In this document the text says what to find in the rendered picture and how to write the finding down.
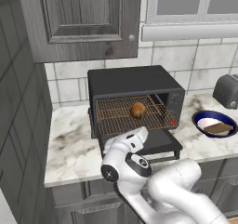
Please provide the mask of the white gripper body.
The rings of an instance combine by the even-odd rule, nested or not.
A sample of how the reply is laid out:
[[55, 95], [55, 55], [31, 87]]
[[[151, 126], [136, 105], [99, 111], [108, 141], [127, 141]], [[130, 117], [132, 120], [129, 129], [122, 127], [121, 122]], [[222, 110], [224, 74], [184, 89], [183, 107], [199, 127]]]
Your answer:
[[137, 128], [135, 130], [135, 141], [136, 141], [136, 147], [138, 150], [141, 150], [144, 147], [144, 143], [147, 140], [148, 136], [149, 136], [149, 131], [145, 126]]

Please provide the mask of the black toaster oven door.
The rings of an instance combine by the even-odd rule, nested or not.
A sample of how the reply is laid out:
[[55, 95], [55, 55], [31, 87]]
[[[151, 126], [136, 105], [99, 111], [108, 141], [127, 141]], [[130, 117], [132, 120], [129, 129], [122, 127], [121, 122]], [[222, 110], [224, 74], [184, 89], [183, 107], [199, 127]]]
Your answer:
[[104, 163], [122, 161], [129, 152], [138, 155], [173, 152], [171, 160], [179, 158], [182, 146], [166, 129], [148, 130], [149, 136], [141, 150], [136, 147], [135, 130], [120, 135], [99, 136], [99, 146]]

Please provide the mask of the brown round bread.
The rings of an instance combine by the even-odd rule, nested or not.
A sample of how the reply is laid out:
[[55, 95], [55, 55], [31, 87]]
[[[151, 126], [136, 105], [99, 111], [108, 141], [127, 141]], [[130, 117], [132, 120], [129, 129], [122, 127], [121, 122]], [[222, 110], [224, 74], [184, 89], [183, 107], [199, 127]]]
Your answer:
[[130, 109], [130, 115], [133, 118], [141, 119], [146, 114], [146, 107], [141, 102], [136, 102]]

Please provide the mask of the black toaster oven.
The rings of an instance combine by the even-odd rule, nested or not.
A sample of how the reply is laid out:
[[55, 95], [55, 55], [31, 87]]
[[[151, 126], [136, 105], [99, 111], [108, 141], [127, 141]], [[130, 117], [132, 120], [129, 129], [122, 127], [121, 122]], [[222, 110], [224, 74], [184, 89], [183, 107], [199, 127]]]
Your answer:
[[185, 89], [160, 65], [90, 70], [87, 73], [91, 136], [99, 138], [97, 101], [150, 95], [180, 118]]

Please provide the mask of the blue bowl white inside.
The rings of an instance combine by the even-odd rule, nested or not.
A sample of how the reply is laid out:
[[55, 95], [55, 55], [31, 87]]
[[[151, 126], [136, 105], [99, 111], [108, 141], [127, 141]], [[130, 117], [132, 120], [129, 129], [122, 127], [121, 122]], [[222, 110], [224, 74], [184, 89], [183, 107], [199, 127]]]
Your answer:
[[[215, 111], [200, 111], [192, 116], [192, 122], [196, 128], [209, 138], [228, 138], [238, 132], [238, 125], [228, 115]], [[205, 130], [207, 126], [214, 126], [219, 123], [223, 125], [230, 125], [229, 131], [222, 131], [219, 133], [212, 133]]]

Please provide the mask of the brown bread slice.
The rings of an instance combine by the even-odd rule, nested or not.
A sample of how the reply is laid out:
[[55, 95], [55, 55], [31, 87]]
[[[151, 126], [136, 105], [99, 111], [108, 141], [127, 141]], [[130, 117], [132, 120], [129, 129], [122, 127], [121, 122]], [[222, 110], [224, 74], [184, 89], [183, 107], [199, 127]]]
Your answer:
[[223, 124], [223, 123], [209, 125], [204, 128], [205, 132], [211, 133], [211, 134], [219, 134], [219, 133], [229, 132], [230, 130], [233, 130], [233, 126]]

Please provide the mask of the grey toaster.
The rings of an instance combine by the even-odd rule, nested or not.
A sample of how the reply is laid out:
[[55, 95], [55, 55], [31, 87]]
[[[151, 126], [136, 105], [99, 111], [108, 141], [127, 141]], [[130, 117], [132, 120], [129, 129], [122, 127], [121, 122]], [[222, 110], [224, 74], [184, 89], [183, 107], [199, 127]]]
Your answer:
[[225, 74], [216, 82], [213, 98], [223, 107], [238, 109], [238, 74]]

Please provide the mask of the grey drawer front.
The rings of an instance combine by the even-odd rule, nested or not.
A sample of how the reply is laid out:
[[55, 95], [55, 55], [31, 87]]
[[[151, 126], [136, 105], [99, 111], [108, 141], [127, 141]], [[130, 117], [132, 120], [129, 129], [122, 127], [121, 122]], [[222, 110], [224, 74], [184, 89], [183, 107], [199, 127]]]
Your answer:
[[199, 166], [202, 170], [200, 181], [238, 175], [238, 157], [200, 163]]
[[115, 185], [105, 179], [67, 184], [52, 188], [56, 206], [80, 204], [84, 200], [115, 192]]

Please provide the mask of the grey lower cupboard door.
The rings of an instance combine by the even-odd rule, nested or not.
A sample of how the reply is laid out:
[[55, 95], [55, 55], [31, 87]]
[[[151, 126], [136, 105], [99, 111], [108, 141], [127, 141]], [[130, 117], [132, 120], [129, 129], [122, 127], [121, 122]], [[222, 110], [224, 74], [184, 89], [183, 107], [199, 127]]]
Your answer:
[[238, 176], [197, 182], [193, 192], [207, 195], [227, 217], [238, 217]]
[[126, 205], [118, 198], [57, 208], [59, 224], [126, 224]]

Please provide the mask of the grey wood cupboard door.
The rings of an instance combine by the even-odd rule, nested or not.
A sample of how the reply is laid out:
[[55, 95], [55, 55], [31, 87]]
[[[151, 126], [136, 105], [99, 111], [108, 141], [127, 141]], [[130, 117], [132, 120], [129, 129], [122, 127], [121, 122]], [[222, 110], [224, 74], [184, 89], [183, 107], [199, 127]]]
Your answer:
[[[20, 2], [36, 63], [138, 55], [140, 0]], [[134, 41], [129, 41], [130, 34]]]

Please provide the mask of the white framed window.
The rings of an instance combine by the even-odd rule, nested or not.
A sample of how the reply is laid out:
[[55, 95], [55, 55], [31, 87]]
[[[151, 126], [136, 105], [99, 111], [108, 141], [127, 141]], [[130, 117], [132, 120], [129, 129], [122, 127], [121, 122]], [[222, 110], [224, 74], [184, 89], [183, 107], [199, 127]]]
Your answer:
[[238, 37], [238, 0], [148, 0], [141, 39]]

